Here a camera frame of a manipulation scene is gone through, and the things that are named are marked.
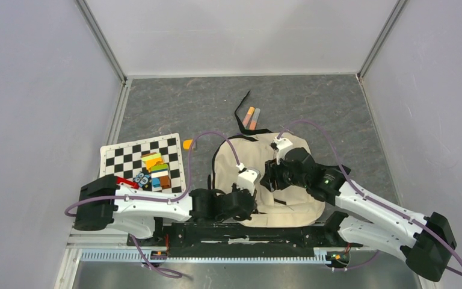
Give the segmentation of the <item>cream canvas backpack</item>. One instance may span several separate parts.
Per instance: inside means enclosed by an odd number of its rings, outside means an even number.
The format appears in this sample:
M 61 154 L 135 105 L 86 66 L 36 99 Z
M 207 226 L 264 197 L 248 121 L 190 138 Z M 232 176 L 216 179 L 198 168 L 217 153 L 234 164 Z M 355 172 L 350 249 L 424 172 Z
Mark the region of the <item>cream canvas backpack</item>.
M 237 110 L 235 117 L 240 133 L 229 137 L 229 140 L 245 167 L 255 169 L 260 177 L 264 177 L 265 162 L 275 159 L 270 143 L 276 133 L 268 129 L 246 129 Z M 212 158 L 208 187 L 228 192 L 237 176 L 234 154 L 230 146 L 223 142 Z M 297 228 L 315 223 L 325 209 L 324 202 L 315 200 L 304 189 L 296 187 L 270 192 L 269 188 L 257 183 L 255 201 L 257 208 L 251 219 L 243 220 L 240 224 L 255 228 Z

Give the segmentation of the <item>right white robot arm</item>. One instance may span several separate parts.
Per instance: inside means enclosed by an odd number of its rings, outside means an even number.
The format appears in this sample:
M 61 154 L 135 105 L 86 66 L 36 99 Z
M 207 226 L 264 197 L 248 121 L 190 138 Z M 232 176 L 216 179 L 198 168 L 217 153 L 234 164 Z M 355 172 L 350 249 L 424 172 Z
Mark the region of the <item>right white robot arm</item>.
M 275 158 L 265 163 L 262 186 L 271 192 L 299 187 L 314 200 L 341 208 L 325 224 L 328 244 L 374 247 L 429 281 L 441 280 L 457 247 L 445 216 L 426 216 L 378 197 L 350 180 L 348 167 L 318 164 L 305 148 L 272 147 Z

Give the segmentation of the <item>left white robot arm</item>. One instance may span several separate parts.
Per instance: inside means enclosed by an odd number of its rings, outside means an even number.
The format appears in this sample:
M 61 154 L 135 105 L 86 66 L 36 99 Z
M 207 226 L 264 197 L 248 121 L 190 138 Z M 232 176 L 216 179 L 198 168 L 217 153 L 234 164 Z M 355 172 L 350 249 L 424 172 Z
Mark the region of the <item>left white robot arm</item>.
M 249 220 L 257 207 L 254 194 L 258 177 L 252 170 L 239 173 L 230 193 L 198 188 L 167 196 L 129 187 L 119 177 L 107 175 L 81 187 L 79 201 L 65 214 L 76 209 L 75 230 L 110 228 L 158 245 L 165 237 L 165 229 L 156 224 L 158 218 L 178 222 Z

